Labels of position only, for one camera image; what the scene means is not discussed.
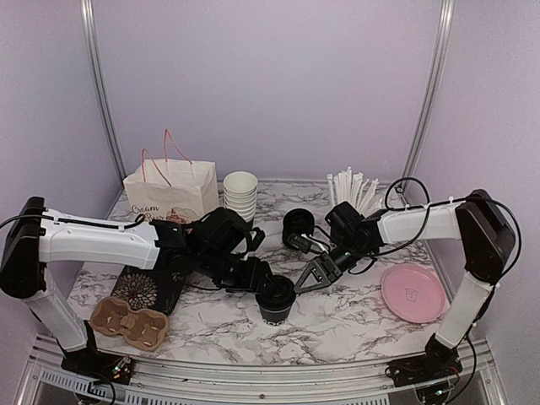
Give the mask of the black takeout coffee cup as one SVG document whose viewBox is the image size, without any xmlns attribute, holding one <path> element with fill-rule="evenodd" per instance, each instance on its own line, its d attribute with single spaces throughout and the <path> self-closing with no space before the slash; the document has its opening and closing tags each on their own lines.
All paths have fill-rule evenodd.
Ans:
<svg viewBox="0 0 540 405">
<path fill-rule="evenodd" d="M 291 311 L 292 305 L 281 305 L 278 307 L 272 307 L 269 305 L 259 305 L 259 310 L 262 316 L 262 320 L 270 326 L 279 326 L 284 324 Z"/>
</svg>

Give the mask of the black coffee cup lid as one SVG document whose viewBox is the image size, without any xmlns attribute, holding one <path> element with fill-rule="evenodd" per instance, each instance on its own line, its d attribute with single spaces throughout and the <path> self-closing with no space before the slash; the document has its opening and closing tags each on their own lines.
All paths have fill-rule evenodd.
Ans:
<svg viewBox="0 0 540 405">
<path fill-rule="evenodd" d="M 289 308 L 296 299 L 293 282 L 282 275 L 275 275 L 269 290 L 256 295 L 256 302 L 268 311 L 283 311 Z"/>
</svg>

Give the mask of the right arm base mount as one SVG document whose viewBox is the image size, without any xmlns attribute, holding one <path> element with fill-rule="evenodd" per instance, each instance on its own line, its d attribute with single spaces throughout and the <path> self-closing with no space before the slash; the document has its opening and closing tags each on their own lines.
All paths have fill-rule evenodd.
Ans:
<svg viewBox="0 0 540 405">
<path fill-rule="evenodd" d="M 433 334 L 420 355 L 394 359 L 387 364 L 385 375 L 395 387 L 408 386 L 458 376 L 463 370 L 457 348 L 448 348 Z"/>
</svg>

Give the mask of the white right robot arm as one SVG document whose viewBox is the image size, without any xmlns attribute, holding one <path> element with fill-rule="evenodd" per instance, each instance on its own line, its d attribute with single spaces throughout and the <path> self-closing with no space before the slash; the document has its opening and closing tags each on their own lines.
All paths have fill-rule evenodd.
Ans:
<svg viewBox="0 0 540 405">
<path fill-rule="evenodd" d="M 521 250 L 516 226 L 502 213 L 505 206 L 483 189 L 452 202 L 427 203 L 416 208 L 385 208 L 368 217 L 349 202 L 335 206 L 325 217 L 334 244 L 313 258 L 297 280 L 303 294 L 334 284 L 364 257 L 384 255 L 416 240 L 453 239 L 462 242 L 465 273 L 450 309 L 418 359 L 418 371 L 435 378 L 451 363 L 455 349 L 489 307 L 497 285 L 514 266 L 510 255 Z"/>
</svg>

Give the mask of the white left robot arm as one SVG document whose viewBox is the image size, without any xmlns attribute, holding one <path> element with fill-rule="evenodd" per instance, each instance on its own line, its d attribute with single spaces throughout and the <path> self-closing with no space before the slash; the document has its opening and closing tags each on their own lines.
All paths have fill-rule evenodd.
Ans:
<svg viewBox="0 0 540 405">
<path fill-rule="evenodd" d="M 46 276 L 50 262 L 198 272 L 229 292 L 257 295 L 268 294 L 275 285 L 268 263 L 250 255 L 262 243 L 263 231 L 227 208 L 189 224 L 142 217 L 126 223 L 69 216 L 32 197 L 4 223 L 11 228 L 1 258 L 2 291 L 25 302 L 88 375 L 104 371 L 106 356 L 95 348 L 88 323 L 74 314 Z"/>
</svg>

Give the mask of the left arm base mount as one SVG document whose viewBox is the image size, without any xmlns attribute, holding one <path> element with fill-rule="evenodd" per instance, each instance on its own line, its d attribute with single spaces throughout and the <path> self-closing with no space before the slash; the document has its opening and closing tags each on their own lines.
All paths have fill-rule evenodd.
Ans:
<svg viewBox="0 0 540 405">
<path fill-rule="evenodd" d="M 135 361 L 129 356 L 100 352 L 96 345 L 94 329 L 84 321 L 87 334 L 86 344 L 75 351 L 67 351 L 60 346 L 63 354 L 61 367 L 64 370 L 88 377 L 98 378 L 103 382 L 115 382 L 128 385 L 132 378 Z"/>
</svg>

